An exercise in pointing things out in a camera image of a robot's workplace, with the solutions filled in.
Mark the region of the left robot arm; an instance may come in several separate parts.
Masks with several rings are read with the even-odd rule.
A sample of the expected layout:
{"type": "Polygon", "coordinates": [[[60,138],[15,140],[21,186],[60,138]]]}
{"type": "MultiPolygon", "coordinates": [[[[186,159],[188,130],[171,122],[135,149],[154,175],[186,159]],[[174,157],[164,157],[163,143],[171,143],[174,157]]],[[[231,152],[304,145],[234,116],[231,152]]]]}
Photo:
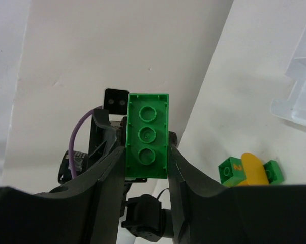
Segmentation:
{"type": "MultiPolygon", "coordinates": [[[[99,106],[93,109],[91,118],[88,152],[75,151],[73,154],[76,174],[88,171],[93,165],[101,163],[118,146],[125,145],[127,118],[121,121],[109,120],[109,112],[99,106]]],[[[162,208],[158,197],[143,194],[127,198],[133,184],[146,183],[147,178],[126,178],[123,186],[120,214],[126,219],[121,226],[133,236],[157,242],[162,237],[173,238],[171,211],[162,208]]]]}

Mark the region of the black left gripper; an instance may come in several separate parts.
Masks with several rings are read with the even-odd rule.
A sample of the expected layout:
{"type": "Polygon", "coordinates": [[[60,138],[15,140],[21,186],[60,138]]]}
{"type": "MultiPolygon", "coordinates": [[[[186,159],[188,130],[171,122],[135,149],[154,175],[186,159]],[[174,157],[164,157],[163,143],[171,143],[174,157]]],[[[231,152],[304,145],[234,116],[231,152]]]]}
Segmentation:
{"type": "Polygon", "coordinates": [[[118,146],[126,148],[126,176],[129,183],[167,176],[167,146],[178,145],[177,134],[168,129],[167,108],[133,108],[115,125],[108,111],[96,108],[91,118],[89,150],[73,153],[77,175],[99,163],[118,146]]]}

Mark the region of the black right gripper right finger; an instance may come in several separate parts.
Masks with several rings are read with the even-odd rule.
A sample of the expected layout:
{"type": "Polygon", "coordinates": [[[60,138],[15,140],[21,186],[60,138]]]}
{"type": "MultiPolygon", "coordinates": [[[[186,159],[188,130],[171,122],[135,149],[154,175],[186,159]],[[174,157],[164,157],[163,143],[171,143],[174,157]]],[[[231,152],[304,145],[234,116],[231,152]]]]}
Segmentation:
{"type": "Polygon", "coordinates": [[[168,148],[174,243],[306,243],[306,185],[228,188],[168,148]]]}

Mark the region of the green lego plate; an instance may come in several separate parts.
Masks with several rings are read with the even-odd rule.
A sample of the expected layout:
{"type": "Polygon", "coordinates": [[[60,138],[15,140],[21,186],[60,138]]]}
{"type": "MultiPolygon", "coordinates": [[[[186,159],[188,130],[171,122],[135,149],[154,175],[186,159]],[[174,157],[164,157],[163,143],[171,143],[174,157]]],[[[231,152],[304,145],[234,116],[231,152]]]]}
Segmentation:
{"type": "Polygon", "coordinates": [[[169,95],[128,95],[126,178],[166,179],[168,176],[169,95]]]}

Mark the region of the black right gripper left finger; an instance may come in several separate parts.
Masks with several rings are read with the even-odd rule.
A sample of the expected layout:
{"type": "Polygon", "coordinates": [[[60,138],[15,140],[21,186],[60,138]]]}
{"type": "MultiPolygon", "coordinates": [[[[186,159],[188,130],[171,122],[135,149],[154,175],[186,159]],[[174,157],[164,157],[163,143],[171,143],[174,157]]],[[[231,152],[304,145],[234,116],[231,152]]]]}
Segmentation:
{"type": "Polygon", "coordinates": [[[0,243],[116,243],[124,178],[120,146],[49,192],[0,187],[0,243]]]}

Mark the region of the green yellow lego stack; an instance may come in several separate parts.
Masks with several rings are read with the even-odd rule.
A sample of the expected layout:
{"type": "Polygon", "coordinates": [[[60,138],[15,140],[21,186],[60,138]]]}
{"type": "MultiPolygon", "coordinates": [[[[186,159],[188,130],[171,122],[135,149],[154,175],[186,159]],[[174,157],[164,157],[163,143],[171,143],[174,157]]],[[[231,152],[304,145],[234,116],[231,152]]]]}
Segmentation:
{"type": "Polygon", "coordinates": [[[252,153],[246,152],[240,158],[229,157],[218,166],[220,182],[227,187],[279,185],[285,179],[277,161],[267,163],[252,153]]]}

